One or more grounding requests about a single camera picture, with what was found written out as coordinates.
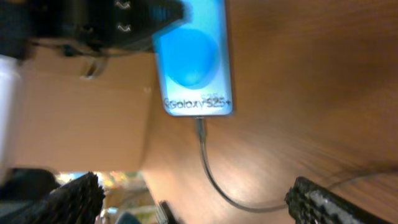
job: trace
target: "white object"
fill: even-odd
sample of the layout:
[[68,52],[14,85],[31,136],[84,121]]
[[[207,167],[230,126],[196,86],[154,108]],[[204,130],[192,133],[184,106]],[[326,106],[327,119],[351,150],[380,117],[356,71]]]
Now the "white object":
[[21,87],[17,63],[15,58],[0,55],[0,184],[6,179],[14,146],[15,117]]

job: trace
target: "blue screen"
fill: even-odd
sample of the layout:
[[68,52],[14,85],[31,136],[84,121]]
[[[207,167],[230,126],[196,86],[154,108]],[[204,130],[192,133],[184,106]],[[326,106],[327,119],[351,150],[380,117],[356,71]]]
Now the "blue screen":
[[182,26],[154,36],[166,112],[173,116],[233,111],[223,0],[185,0]]

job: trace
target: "smartphone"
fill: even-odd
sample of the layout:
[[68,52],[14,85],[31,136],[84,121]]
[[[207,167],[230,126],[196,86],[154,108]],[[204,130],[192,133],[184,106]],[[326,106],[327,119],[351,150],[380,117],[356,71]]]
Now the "smartphone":
[[172,116],[229,115],[234,105],[225,2],[182,2],[183,24],[153,36],[163,106]]

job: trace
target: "wooden surface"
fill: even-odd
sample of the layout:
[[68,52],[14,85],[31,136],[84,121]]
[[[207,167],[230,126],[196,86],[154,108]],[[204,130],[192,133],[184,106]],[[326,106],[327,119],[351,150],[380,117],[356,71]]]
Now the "wooden surface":
[[[230,196],[278,200],[300,175],[397,163],[398,1],[230,2],[236,116],[208,120],[210,163]],[[287,210],[226,203],[202,170],[193,120],[167,115],[159,91],[151,107],[143,169],[156,200],[189,224],[293,223]],[[397,223],[396,183],[336,192]]]
[[38,49],[24,65],[15,166],[54,171],[135,171],[154,82],[152,54],[112,58],[96,80],[85,59]]

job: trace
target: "charging cable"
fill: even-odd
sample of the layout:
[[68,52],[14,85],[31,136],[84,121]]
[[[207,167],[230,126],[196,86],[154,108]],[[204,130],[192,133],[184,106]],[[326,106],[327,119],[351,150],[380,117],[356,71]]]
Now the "charging cable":
[[197,133],[198,133],[199,142],[200,142],[200,158],[201,158],[201,162],[203,165],[203,169],[205,170],[207,178],[209,179],[212,186],[230,205],[232,205],[240,210],[244,210],[244,211],[252,212],[252,213],[274,212],[277,210],[288,208],[287,204],[285,204],[285,203],[280,203],[280,205],[273,205],[273,206],[264,207],[264,208],[248,207],[248,206],[243,205],[241,202],[238,202],[237,200],[234,200],[230,196],[228,196],[223,191],[223,189],[221,189],[221,187],[217,184],[213,174],[211,173],[209,159],[207,156],[207,148],[206,148],[205,119],[204,118],[195,118],[195,123],[196,123]]
[[[232,199],[230,196],[228,196],[223,189],[217,184],[213,174],[211,173],[210,165],[209,165],[209,159],[207,155],[207,148],[206,148],[206,127],[205,127],[205,119],[203,117],[195,118],[195,124],[197,128],[197,134],[199,137],[199,142],[200,142],[200,158],[201,162],[203,165],[203,169],[205,170],[205,173],[207,175],[208,180],[212,184],[212,186],[215,188],[215,190],[222,196],[223,199],[225,199],[230,205],[234,206],[235,208],[238,208],[240,210],[244,210],[246,212],[251,212],[251,213],[267,213],[267,212],[274,212],[278,210],[282,210],[285,208],[288,208],[287,204],[284,203],[284,200],[281,200],[282,203],[270,203],[269,206],[263,207],[263,208],[255,208],[255,207],[248,207],[243,205],[241,202]],[[325,179],[323,182],[327,184],[321,184],[325,185],[328,190],[332,190],[337,188],[340,185],[349,183],[354,180],[358,180],[361,178],[366,178],[366,177],[374,177],[374,176],[379,176],[379,175],[391,175],[391,174],[397,174],[398,173],[398,166],[393,165],[393,166],[377,166],[377,167],[368,167],[368,168],[360,168],[358,170],[352,170],[351,172],[342,172],[336,177],[340,177],[340,181],[334,182],[334,183],[328,183],[328,179]]]

